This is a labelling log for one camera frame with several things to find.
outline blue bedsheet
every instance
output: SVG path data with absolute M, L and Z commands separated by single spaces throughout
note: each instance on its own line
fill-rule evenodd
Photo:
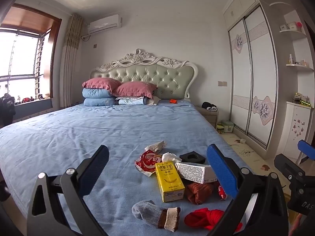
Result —
M 205 229 L 192 229 L 184 217 L 203 207 L 225 210 L 229 200 L 220 201 L 213 194 L 205 204 L 195 206 L 187 199 L 163 203 L 155 174 L 138 172 L 134 161 L 152 143 L 165 140 L 161 153 L 178 156 L 197 151 L 206 156 L 207 147 L 215 143 L 240 167 L 248 167 L 215 129 L 194 107 L 186 102 L 159 103 L 157 106 L 71 108 L 14 123 L 0 130 L 0 168 L 13 199 L 27 215 L 28 205 L 38 173 L 59 175 L 76 168 L 83 159 L 103 144 L 110 158 L 90 195 L 84 200 L 100 225 L 110 235 L 172 235 L 136 219 L 133 204 L 151 199 L 163 208 L 180 207 L 178 235 L 206 235 Z M 61 203 L 72 228 L 77 230 L 62 198 Z

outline person's hand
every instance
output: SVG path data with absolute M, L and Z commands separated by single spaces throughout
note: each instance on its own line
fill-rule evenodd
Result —
M 298 216 L 294 220 L 292 227 L 289 231 L 289 236 L 292 236 L 293 232 L 300 226 L 302 216 L 303 216 L 302 214 L 298 214 Z

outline sliding wardrobe door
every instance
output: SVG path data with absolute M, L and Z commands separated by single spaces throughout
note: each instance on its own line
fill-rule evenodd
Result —
M 276 65 L 269 29 L 260 7 L 245 19 L 252 58 L 253 94 L 248 134 L 267 145 L 276 101 Z
M 230 31 L 233 59 L 233 97 L 231 121 L 246 130 L 251 92 L 251 70 L 244 22 L 241 20 Z

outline air conditioner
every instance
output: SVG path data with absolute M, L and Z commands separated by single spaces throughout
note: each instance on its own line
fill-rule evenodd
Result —
M 110 17 L 102 18 L 88 24 L 88 34 L 97 33 L 107 29 L 121 27 L 121 17 L 116 14 Z

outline window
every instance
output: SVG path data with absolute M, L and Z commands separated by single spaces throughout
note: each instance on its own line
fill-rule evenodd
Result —
M 38 38 L 0 32 L 0 96 L 35 98 L 35 55 Z
M 14 4 L 0 26 L 0 97 L 52 98 L 54 52 L 61 19 Z

